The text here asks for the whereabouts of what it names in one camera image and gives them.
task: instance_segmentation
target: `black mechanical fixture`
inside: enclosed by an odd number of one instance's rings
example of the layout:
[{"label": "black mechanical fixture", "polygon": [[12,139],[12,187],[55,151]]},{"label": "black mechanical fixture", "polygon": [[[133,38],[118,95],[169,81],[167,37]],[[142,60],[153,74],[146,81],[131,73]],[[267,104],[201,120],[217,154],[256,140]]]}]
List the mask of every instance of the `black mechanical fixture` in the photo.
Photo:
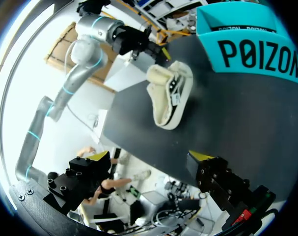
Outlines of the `black mechanical fixture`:
[{"label": "black mechanical fixture", "polygon": [[262,185],[250,191],[249,180],[232,173],[227,165],[220,157],[198,161],[191,153],[187,156],[187,169],[201,192],[209,192],[218,207],[230,215],[219,235],[254,234],[262,226],[262,218],[277,214],[277,210],[267,211],[275,194]]}]

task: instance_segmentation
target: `black table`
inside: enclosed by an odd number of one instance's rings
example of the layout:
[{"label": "black table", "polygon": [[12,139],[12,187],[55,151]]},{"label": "black table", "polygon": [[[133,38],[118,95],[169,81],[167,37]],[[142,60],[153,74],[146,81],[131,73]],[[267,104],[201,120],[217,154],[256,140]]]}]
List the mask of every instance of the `black table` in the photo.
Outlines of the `black table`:
[{"label": "black table", "polygon": [[[104,135],[132,155],[188,184],[188,150],[221,156],[233,172],[288,197],[298,176],[298,84],[255,74],[214,73],[195,36],[167,45],[173,61],[188,64],[194,85],[179,126],[155,126],[142,82],[119,92]],[[170,65],[157,59],[163,66]]]}]

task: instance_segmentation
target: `cable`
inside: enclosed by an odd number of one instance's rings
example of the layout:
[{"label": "cable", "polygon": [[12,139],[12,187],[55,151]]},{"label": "cable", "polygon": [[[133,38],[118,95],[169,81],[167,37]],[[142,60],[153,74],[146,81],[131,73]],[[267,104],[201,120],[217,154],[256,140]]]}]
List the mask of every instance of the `cable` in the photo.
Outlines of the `cable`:
[{"label": "cable", "polygon": [[278,210],[277,209],[275,209],[275,208],[273,208],[273,209],[271,209],[271,210],[268,210],[268,211],[266,211],[265,213],[264,213],[264,215],[260,218],[261,220],[263,219],[263,218],[265,218],[266,216],[268,216],[268,215],[270,215],[270,214],[274,214],[274,216],[277,216],[278,215]]},{"label": "cable", "polygon": [[155,219],[156,219],[156,221],[158,222],[158,224],[159,224],[161,227],[166,227],[166,228],[177,226],[177,224],[175,224],[175,225],[165,225],[165,224],[163,224],[163,223],[159,220],[159,215],[160,215],[161,213],[163,213],[163,212],[169,212],[169,210],[162,210],[162,211],[160,211],[160,212],[157,213],[157,215],[155,216]]},{"label": "cable", "polygon": [[208,196],[206,197],[206,202],[207,202],[207,207],[208,207],[208,210],[209,210],[209,213],[210,213],[211,220],[213,221],[212,213],[211,213],[210,207],[209,207]]},{"label": "cable", "polygon": [[67,106],[67,108],[69,109],[70,113],[71,113],[75,118],[77,118],[77,120],[79,120],[85,127],[87,127],[92,133],[95,134],[95,136],[96,136],[96,137],[98,138],[98,140],[99,140],[99,143],[100,143],[100,145],[101,145],[103,151],[105,151],[105,148],[104,148],[104,146],[103,146],[103,144],[102,144],[102,142],[101,142],[99,136],[94,132],[94,130],[93,130],[89,125],[87,125],[83,120],[81,120],[81,119],[80,119],[80,118],[79,118],[79,117],[78,117],[78,116],[71,110],[71,108],[69,107],[68,104],[67,104],[66,106]]},{"label": "cable", "polygon": [[[83,40],[82,40],[82,39],[78,39],[78,40],[76,40],[76,41],[73,41],[73,42],[70,44],[69,48],[67,49],[67,52],[66,52],[66,55],[65,55],[65,64],[64,64],[64,72],[65,72],[65,77],[66,77],[66,79],[67,79],[67,60],[68,60],[68,56],[69,56],[70,50],[73,48],[74,44],[75,44],[76,42],[79,42],[79,41],[83,41]],[[78,117],[78,116],[71,110],[71,108],[69,107],[68,104],[67,104],[66,106],[67,106],[67,108],[69,109],[70,113],[71,113],[75,118],[77,118],[77,120],[79,120],[85,127],[87,127],[92,133],[95,134],[95,136],[96,136],[96,137],[98,138],[98,140],[99,140],[99,143],[100,143],[100,145],[101,145],[103,151],[105,151],[105,148],[104,148],[104,146],[103,146],[103,144],[102,144],[102,142],[101,142],[99,136],[94,132],[94,130],[93,130],[89,125],[87,125],[82,119],[80,119],[80,118],[79,118],[79,117]]]}]

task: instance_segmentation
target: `sneaker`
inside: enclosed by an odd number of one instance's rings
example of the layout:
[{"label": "sneaker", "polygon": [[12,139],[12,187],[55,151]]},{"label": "sneaker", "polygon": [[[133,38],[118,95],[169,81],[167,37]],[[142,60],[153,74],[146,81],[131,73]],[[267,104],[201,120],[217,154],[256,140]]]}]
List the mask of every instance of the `sneaker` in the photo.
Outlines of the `sneaker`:
[{"label": "sneaker", "polygon": [[147,71],[147,91],[152,100],[154,123],[163,129],[175,129],[182,118],[193,85],[190,68],[179,61],[168,69],[152,65]]},{"label": "sneaker", "polygon": [[126,165],[129,162],[129,158],[130,158],[130,154],[129,153],[125,153],[123,156],[119,157],[118,163],[121,165]]},{"label": "sneaker", "polygon": [[145,180],[146,178],[149,178],[150,174],[151,174],[150,170],[143,171],[139,174],[134,175],[132,180],[134,180],[134,181]]}]

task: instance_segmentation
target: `yellow tab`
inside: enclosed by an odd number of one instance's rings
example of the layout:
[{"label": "yellow tab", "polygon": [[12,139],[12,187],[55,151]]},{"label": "yellow tab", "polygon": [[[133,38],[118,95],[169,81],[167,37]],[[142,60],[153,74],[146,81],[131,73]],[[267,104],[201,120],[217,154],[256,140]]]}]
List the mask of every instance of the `yellow tab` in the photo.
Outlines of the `yellow tab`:
[{"label": "yellow tab", "polygon": [[201,154],[201,153],[198,153],[196,151],[191,151],[189,150],[189,153],[198,161],[204,161],[204,160],[207,160],[207,159],[213,159],[214,157],[212,156],[207,156],[207,155],[204,155],[204,154]]},{"label": "yellow tab", "polygon": [[95,154],[93,156],[88,156],[87,158],[89,158],[92,161],[99,161],[102,159],[102,157],[104,157],[106,154],[108,153],[108,151],[103,151],[99,154]]},{"label": "yellow tab", "polygon": [[168,53],[168,51],[166,50],[166,48],[162,48],[162,52],[164,53],[164,55],[166,56],[166,58],[168,60],[172,60],[170,54]]}]

